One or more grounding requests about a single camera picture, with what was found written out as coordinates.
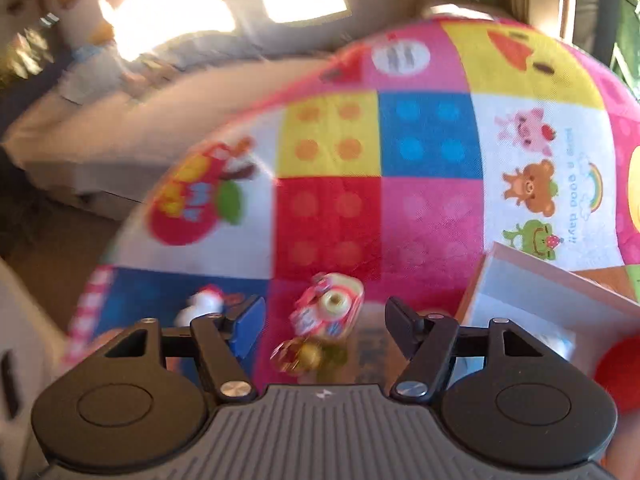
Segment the small yogurt drink bottle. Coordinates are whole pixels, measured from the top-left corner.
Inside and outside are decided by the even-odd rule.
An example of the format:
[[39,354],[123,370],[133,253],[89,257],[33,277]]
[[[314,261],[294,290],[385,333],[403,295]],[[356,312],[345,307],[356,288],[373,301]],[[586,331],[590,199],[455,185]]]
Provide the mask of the small yogurt drink bottle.
[[192,295],[186,307],[175,317],[175,326],[188,327],[194,318],[204,315],[222,315],[224,313],[224,293],[215,285],[206,285]]

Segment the pink cardboard box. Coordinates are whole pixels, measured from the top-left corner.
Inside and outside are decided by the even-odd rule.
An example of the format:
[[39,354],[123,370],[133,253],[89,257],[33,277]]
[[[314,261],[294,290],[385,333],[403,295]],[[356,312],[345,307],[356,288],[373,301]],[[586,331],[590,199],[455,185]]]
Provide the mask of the pink cardboard box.
[[609,348],[639,331],[639,306],[597,283],[496,243],[480,259],[456,318],[508,318],[590,375]]

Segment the colourful cartoon play mat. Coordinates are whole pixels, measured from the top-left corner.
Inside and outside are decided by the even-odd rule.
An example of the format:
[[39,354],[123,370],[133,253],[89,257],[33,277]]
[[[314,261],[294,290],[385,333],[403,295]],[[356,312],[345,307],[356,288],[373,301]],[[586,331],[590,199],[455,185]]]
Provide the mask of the colourful cartoon play mat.
[[163,172],[89,278],[63,363],[140,318],[171,325],[213,286],[265,298],[250,364],[273,382],[316,274],[452,313],[495,243],[637,298],[639,104],[536,29],[428,18],[344,49]]

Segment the red round lid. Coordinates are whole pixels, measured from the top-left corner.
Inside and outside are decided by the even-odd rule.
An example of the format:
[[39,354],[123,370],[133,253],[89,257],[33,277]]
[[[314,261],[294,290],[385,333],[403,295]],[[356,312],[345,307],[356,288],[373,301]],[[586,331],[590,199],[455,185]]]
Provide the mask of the red round lid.
[[640,337],[616,342],[600,359],[594,380],[612,396],[620,413],[638,411],[640,406]]

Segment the beige sofa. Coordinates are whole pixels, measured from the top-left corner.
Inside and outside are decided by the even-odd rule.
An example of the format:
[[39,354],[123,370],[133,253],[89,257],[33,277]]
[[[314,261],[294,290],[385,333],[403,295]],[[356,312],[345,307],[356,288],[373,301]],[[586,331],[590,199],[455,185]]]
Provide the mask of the beige sofa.
[[120,220],[212,130],[436,0],[104,1],[111,42],[12,122],[1,185]]

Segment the gold keychain bell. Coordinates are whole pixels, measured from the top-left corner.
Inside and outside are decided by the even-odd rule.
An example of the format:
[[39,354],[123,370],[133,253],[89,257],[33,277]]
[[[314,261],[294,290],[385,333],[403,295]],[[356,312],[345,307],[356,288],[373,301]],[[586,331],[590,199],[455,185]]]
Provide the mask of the gold keychain bell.
[[314,337],[281,342],[270,356],[272,366],[291,376],[332,372],[348,361],[344,344]]

